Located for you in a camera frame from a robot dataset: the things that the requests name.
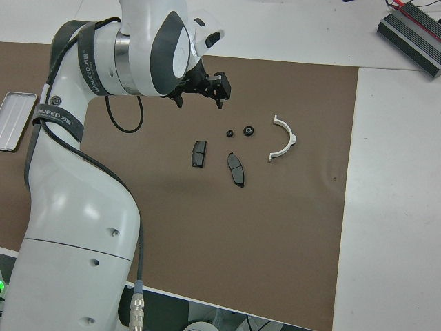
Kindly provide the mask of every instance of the brown mat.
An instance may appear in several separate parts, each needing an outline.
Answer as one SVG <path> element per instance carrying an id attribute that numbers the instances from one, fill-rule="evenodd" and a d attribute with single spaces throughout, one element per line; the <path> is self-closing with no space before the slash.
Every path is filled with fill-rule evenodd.
<path id="1" fill-rule="evenodd" d="M 40 93 L 49 46 L 0 43 L 0 96 Z M 232 99 L 223 110 L 185 95 L 143 98 L 145 124 L 123 134 L 103 99 L 90 104 L 83 150 L 131 189 L 145 224 L 145 283 L 194 299 L 314 330 L 331 330 L 357 68 L 208 57 L 225 71 Z M 126 128 L 136 126 L 135 98 L 112 97 Z M 282 149 L 286 121 L 298 142 Z M 242 133 L 254 126 L 252 137 Z M 235 132 L 227 138 L 228 129 Z M 0 246 L 18 250 L 29 217 L 23 164 L 30 130 L 16 153 L 0 153 Z M 205 167 L 193 168 L 196 140 Z M 245 169 L 233 184 L 227 156 Z M 130 280 L 134 280 L 134 268 Z"/>

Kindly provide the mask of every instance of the metallic ring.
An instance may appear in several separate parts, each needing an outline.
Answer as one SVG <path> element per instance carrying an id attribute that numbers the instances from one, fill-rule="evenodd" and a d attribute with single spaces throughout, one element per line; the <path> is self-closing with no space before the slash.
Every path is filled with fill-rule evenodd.
<path id="1" fill-rule="evenodd" d="M 130 36 L 126 36 L 118 31 L 115 39 L 115 66 L 116 74 L 124 90 L 131 95 L 141 95 L 136 88 L 129 64 L 129 44 Z"/>

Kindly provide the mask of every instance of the white curved bracket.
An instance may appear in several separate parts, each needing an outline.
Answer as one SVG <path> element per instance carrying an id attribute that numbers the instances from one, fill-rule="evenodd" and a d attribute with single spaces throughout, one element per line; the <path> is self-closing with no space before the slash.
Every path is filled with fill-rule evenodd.
<path id="1" fill-rule="evenodd" d="M 278 119 L 277 115 L 274 115 L 274 124 L 276 124 L 278 126 L 281 126 L 286 131 L 288 131 L 289 142 L 282 150 L 279 150 L 278 152 L 275 152 L 275 153 L 269 153 L 269 162 L 271 162 L 274 157 L 279 157 L 280 155 L 284 155 L 284 153 L 286 153 L 288 151 L 288 149 L 293 144 L 295 144 L 296 141 L 297 141 L 297 137 L 296 137 L 296 135 L 294 133 L 292 133 L 291 128 L 289 127 L 289 125 L 287 125 L 284 121 L 281 121 L 280 119 Z"/>

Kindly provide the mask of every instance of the black rubber washer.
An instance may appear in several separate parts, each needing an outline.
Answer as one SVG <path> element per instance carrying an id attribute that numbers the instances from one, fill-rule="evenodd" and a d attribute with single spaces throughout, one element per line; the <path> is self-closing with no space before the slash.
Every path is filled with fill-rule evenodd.
<path id="1" fill-rule="evenodd" d="M 254 128 L 252 126 L 245 126 L 243 128 L 243 134 L 247 137 L 252 136 L 254 133 Z"/>

